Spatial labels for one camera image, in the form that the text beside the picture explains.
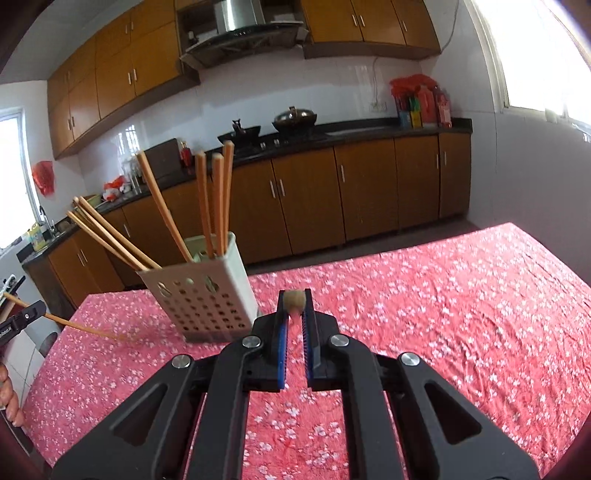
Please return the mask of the left hand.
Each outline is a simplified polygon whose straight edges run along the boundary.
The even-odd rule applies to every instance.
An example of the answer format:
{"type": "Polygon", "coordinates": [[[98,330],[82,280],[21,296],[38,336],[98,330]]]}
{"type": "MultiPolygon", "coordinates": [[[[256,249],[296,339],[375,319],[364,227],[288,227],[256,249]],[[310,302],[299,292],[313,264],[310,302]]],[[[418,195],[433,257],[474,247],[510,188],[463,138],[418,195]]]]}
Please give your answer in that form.
{"type": "Polygon", "coordinates": [[[14,427],[20,428],[24,424],[22,399],[25,383],[19,374],[13,380],[5,364],[0,365],[0,404],[5,417],[14,427]]]}

